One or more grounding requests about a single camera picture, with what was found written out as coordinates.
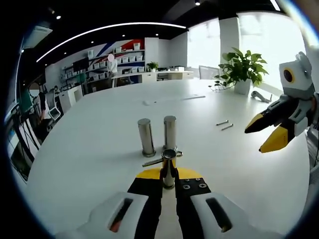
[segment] black ceiling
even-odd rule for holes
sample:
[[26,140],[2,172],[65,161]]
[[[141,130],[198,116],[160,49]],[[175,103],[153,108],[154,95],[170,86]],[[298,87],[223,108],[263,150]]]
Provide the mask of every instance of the black ceiling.
[[23,53],[23,80],[30,81],[41,72],[45,64],[54,63],[68,55],[88,48],[92,45],[144,37],[172,39],[185,32],[186,29],[134,25],[119,26],[95,31],[78,37],[49,53],[38,63],[35,61],[59,43],[85,31],[111,24],[124,22],[165,22],[194,26],[215,17],[229,17],[240,11],[266,10],[275,11],[270,0],[200,0],[201,5],[195,6],[194,0],[51,0],[45,6],[36,8],[37,24],[49,25],[53,30],[35,48]]

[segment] potted plant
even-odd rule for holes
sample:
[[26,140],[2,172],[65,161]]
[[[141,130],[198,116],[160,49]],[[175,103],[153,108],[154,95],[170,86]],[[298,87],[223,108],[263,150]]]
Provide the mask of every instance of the potted plant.
[[225,64],[219,64],[223,75],[217,75],[215,78],[223,81],[215,81],[216,86],[225,87],[235,85],[235,92],[248,95],[251,83],[257,86],[262,83],[261,73],[268,74],[262,64],[267,62],[261,57],[261,54],[252,54],[250,50],[244,55],[240,50],[232,47],[235,52],[222,54],[227,61]]
[[159,64],[157,62],[152,61],[152,62],[148,63],[147,66],[148,66],[148,68],[150,68],[150,70],[152,72],[155,72],[156,69],[159,67]]

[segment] table surface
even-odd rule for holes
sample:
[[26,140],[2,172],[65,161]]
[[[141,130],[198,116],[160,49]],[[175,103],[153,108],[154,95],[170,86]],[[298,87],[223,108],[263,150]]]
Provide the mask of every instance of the table surface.
[[[211,191],[245,210],[252,225],[289,231],[302,214],[308,192],[304,134],[280,151],[261,154],[258,149],[274,127],[253,134],[244,129],[268,104],[232,90],[213,92],[208,85],[212,82],[128,85],[88,94],[75,104],[40,148],[27,183],[26,199],[49,231],[77,228],[95,206],[127,191],[143,171],[142,164],[160,156],[167,115],[177,118],[177,146],[184,153],[178,167],[202,174]],[[195,95],[205,97],[181,101]],[[152,124],[157,155],[151,159],[141,154],[141,118]],[[225,120],[234,126],[221,131],[223,126],[215,124]],[[165,194],[172,204],[163,205],[162,212],[175,203],[173,190]]]

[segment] screw head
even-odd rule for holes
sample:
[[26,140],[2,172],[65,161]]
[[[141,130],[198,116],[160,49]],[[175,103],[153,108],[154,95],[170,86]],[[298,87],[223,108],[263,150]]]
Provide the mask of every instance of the screw head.
[[207,187],[207,184],[201,183],[201,184],[199,184],[199,187],[200,187],[200,188],[206,188],[206,187]]
[[183,189],[190,189],[189,185],[183,185]]

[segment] stainless steel cylinder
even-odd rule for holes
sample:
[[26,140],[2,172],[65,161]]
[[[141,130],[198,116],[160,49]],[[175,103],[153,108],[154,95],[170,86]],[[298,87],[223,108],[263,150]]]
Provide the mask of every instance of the stainless steel cylinder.
[[153,157],[156,154],[156,150],[153,145],[151,121],[149,119],[140,119],[138,126],[143,148],[142,154],[145,157]]
[[161,154],[163,159],[163,187],[166,189],[172,189],[175,186],[176,157],[177,152],[174,149],[164,149]]
[[164,149],[177,150],[176,146],[176,117],[166,116],[164,118],[164,138],[165,145]]

